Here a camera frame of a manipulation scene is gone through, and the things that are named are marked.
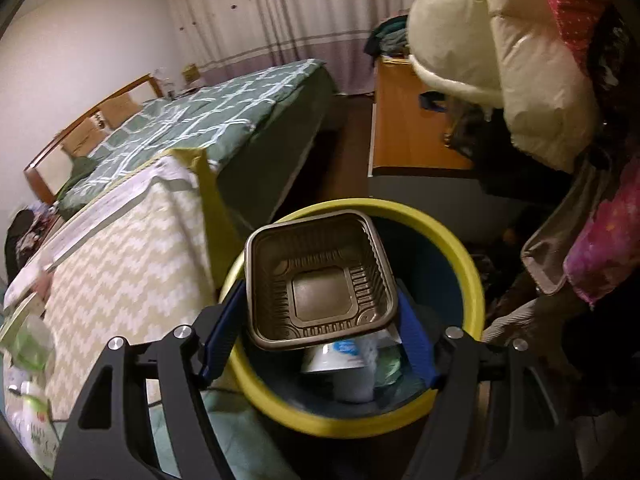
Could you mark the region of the brown plastic food tray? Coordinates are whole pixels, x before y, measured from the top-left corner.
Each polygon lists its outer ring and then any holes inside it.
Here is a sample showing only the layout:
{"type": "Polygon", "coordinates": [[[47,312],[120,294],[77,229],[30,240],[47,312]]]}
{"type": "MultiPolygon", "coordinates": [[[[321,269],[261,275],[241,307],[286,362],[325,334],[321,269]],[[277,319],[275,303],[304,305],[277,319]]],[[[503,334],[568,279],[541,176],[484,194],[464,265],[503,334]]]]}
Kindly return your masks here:
{"type": "Polygon", "coordinates": [[[250,338],[288,351],[390,325],[398,295],[372,220],[343,209],[273,223],[245,246],[250,338]]]}

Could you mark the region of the white paper cup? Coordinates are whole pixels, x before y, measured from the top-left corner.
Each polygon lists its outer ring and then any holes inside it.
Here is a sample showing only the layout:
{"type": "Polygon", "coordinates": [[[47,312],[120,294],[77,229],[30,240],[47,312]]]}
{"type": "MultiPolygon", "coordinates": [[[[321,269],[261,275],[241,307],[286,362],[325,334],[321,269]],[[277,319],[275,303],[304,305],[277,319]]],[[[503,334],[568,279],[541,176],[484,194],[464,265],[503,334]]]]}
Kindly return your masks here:
{"type": "Polygon", "coordinates": [[[374,398],[377,359],[373,336],[342,339],[308,349],[303,372],[329,376],[337,401],[367,403],[374,398]]]}

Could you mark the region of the clear green plastic bottle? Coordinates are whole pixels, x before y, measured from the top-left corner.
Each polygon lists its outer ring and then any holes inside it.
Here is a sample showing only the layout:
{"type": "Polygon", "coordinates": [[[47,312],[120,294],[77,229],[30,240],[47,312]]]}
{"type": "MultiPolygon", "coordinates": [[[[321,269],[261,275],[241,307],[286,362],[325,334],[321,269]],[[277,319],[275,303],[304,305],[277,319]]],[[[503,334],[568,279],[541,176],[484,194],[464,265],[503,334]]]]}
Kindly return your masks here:
{"type": "Polygon", "coordinates": [[[2,350],[9,352],[14,366],[32,374],[43,373],[54,353],[54,339],[40,316],[29,315],[15,338],[2,350]]]}

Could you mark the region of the zigzag patterned bedspread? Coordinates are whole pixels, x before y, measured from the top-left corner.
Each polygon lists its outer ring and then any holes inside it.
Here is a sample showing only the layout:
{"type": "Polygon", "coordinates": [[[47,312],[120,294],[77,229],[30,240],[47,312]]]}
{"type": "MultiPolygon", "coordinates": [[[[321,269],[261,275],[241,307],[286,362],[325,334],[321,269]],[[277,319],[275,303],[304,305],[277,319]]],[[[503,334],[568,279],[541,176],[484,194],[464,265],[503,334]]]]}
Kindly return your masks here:
{"type": "MultiPolygon", "coordinates": [[[[114,337],[130,344],[160,340],[220,304],[232,286],[242,240],[201,150],[178,148],[156,156],[75,214],[29,260],[54,265],[44,310],[54,353],[41,374],[22,371],[49,400],[60,444],[82,387],[114,337]]],[[[215,379],[201,396],[231,471],[230,479],[287,479],[291,471],[238,392],[215,379]]],[[[146,384],[152,433],[164,479],[182,479],[172,454],[160,385],[146,384]]],[[[10,415],[1,416],[1,474],[49,478],[18,440],[10,415]]]]}

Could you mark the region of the pink white curtain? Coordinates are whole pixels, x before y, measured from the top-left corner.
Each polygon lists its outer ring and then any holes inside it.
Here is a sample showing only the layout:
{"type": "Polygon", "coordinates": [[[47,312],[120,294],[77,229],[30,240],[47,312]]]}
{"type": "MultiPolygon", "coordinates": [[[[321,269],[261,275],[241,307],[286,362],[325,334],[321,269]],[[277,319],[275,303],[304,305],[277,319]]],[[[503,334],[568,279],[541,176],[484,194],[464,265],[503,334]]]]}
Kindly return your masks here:
{"type": "Polygon", "coordinates": [[[364,46],[376,26],[412,0],[168,0],[186,64],[209,84],[318,58],[339,92],[368,93],[364,46]]]}

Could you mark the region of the brown pillow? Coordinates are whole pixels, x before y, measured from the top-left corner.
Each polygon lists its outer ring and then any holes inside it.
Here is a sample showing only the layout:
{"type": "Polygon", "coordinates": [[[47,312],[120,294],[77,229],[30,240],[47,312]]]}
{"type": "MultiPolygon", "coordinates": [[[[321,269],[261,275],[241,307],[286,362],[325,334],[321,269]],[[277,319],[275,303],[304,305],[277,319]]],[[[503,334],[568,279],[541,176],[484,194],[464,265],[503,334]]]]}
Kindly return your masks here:
{"type": "Polygon", "coordinates": [[[134,102],[128,93],[113,96],[99,105],[99,111],[107,125],[115,130],[135,114],[142,111],[142,106],[134,102]]]}
{"type": "Polygon", "coordinates": [[[104,128],[92,118],[86,118],[63,139],[62,150],[70,157],[87,156],[107,137],[104,128]]]}

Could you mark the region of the yellow rimmed trash bin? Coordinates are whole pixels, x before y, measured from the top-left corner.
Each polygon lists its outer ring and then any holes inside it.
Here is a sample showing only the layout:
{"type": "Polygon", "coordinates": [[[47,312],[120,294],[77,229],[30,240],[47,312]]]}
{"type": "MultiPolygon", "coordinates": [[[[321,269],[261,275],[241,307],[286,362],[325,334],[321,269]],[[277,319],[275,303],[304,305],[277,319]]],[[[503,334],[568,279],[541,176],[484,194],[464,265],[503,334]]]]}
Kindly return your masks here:
{"type": "MultiPolygon", "coordinates": [[[[314,204],[291,212],[277,222],[283,224],[343,209],[356,209],[369,216],[398,222],[431,242],[446,258],[458,281],[463,312],[461,327],[472,338],[480,339],[485,321],[485,298],[480,276],[460,240],[428,214],[391,200],[358,197],[314,204]]],[[[322,438],[356,439],[389,434],[427,416],[436,398],[435,391],[427,390],[389,413],[358,418],[329,418],[301,411],[285,402],[254,371],[239,341],[231,351],[226,372],[234,375],[242,393],[258,411],[282,426],[322,438]]]]}

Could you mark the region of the cream puffer jacket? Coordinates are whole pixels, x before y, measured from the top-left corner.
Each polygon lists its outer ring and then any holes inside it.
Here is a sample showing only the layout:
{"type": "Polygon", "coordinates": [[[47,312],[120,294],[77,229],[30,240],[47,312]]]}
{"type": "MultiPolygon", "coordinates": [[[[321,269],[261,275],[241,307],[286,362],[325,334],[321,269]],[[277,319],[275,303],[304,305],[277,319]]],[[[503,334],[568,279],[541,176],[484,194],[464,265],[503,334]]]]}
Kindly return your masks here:
{"type": "Polygon", "coordinates": [[[573,170],[596,128],[596,104],[548,0],[413,0],[408,41],[431,89],[502,110],[516,148],[573,170]]]}

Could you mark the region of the black bag on nightstand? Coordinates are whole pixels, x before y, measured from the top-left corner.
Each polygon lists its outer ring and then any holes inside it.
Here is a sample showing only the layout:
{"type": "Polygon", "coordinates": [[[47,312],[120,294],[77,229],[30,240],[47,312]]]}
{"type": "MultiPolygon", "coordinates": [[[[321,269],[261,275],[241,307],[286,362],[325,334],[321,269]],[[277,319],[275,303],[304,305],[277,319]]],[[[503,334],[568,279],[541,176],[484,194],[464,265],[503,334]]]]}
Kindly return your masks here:
{"type": "Polygon", "coordinates": [[[40,243],[40,236],[44,230],[44,214],[31,209],[20,210],[12,220],[6,231],[4,243],[4,258],[6,259],[6,274],[11,284],[18,272],[35,253],[40,243]]]}

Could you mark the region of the wooden headboard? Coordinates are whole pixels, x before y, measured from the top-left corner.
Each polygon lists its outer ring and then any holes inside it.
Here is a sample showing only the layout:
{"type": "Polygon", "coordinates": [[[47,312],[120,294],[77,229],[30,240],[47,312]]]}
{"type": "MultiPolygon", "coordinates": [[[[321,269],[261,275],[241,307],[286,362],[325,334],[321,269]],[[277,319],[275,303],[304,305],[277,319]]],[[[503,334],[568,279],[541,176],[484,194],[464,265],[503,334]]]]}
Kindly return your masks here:
{"type": "Polygon", "coordinates": [[[74,159],[87,156],[104,141],[115,118],[121,125],[126,112],[138,112],[143,102],[163,95],[157,79],[151,74],[143,75],[90,107],[57,133],[23,171],[36,199],[53,205],[56,194],[70,178],[74,159]]]}

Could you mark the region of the brown left pillow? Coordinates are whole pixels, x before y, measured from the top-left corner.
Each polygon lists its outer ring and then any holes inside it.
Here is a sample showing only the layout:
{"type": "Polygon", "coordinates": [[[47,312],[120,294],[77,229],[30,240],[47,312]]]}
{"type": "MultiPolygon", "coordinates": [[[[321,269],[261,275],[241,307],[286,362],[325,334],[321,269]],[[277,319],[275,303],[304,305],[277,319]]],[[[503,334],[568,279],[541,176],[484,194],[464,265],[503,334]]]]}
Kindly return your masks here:
{"type": "Polygon", "coordinates": [[[63,139],[62,150],[70,157],[87,156],[107,137],[104,128],[92,118],[86,118],[63,139]]]}

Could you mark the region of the pile of clothes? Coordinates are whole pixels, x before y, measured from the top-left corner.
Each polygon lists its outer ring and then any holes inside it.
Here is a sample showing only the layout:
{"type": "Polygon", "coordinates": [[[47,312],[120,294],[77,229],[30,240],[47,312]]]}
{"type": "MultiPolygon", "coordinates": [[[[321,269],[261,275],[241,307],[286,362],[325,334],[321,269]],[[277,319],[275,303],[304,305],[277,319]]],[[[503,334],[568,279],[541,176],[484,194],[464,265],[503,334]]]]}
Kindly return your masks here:
{"type": "Polygon", "coordinates": [[[363,52],[370,56],[372,63],[381,56],[405,58],[408,55],[407,21],[408,15],[400,14],[388,18],[371,30],[363,52]]]}

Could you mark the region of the white green lotion bottle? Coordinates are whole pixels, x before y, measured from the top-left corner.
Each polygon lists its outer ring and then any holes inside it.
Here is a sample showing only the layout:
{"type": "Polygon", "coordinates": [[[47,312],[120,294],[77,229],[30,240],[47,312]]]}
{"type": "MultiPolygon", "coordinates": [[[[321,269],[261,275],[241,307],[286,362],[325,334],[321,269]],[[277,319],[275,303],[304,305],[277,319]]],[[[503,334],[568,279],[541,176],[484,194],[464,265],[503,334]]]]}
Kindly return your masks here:
{"type": "Polygon", "coordinates": [[[49,400],[43,388],[35,382],[11,386],[9,392],[22,401],[22,406],[10,415],[10,423],[27,454],[40,469],[52,477],[60,439],[49,415],[49,400]]]}

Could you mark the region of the green plaid bed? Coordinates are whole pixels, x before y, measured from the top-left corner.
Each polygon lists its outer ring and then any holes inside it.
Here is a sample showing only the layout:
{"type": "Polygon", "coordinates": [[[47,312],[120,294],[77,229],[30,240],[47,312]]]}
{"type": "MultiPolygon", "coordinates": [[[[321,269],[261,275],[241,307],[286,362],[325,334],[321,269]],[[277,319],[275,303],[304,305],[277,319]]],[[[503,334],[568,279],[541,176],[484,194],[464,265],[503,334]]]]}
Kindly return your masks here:
{"type": "Polygon", "coordinates": [[[316,58],[239,76],[190,96],[155,99],[73,162],[58,193],[70,219],[110,185],[171,148],[201,148],[234,221],[250,232],[269,222],[306,162],[334,98],[316,58]]]}

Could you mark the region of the brown right pillow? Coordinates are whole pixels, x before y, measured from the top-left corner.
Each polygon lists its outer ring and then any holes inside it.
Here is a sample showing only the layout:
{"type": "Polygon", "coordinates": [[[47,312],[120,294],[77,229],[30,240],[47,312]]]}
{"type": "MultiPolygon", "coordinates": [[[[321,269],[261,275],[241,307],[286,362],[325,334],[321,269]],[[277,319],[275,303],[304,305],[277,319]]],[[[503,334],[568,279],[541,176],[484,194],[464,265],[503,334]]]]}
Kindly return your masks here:
{"type": "Polygon", "coordinates": [[[113,96],[99,105],[99,111],[107,125],[115,130],[135,114],[142,111],[142,106],[134,102],[128,93],[113,96]]]}

